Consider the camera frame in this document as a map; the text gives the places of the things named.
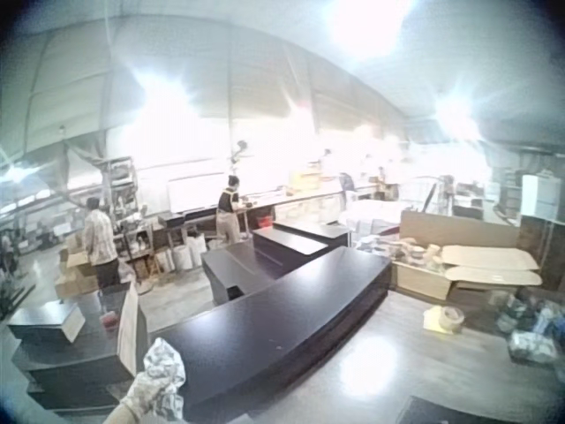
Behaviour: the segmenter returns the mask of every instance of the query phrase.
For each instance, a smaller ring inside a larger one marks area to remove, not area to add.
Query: floor
[[[56,299],[58,248],[22,258],[25,281],[37,287],[25,306]],[[172,278],[140,297],[149,331],[168,327],[213,307],[200,269]],[[543,422],[562,399],[551,369],[513,364],[506,342],[464,329],[443,336],[422,329],[429,304],[391,292],[367,323],[324,364],[287,393],[237,423],[394,423],[410,396],[500,420]],[[12,365],[18,342],[0,323],[0,396],[28,422],[65,422],[24,395],[26,380]],[[95,424],[103,415],[74,417]],[[161,422],[146,417],[143,422]]]

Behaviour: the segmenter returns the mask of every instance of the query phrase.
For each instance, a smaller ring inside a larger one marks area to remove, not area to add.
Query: tape roll
[[[461,309],[456,307],[443,307],[441,309],[439,324],[447,331],[457,331],[463,325],[465,315]]]

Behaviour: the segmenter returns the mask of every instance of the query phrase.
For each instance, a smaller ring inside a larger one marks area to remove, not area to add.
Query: open cardboard box
[[[540,285],[532,272],[538,265],[516,249],[519,228],[470,218],[404,211],[400,238],[414,238],[419,246],[449,246],[442,257],[456,265],[444,274],[394,262],[395,284],[407,292],[445,300],[454,284],[458,288],[492,290]]]

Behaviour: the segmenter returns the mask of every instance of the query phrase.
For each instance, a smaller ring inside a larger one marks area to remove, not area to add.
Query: white board
[[[170,211],[178,213],[217,205],[222,190],[227,184],[227,174],[214,174],[170,181],[167,183]]]

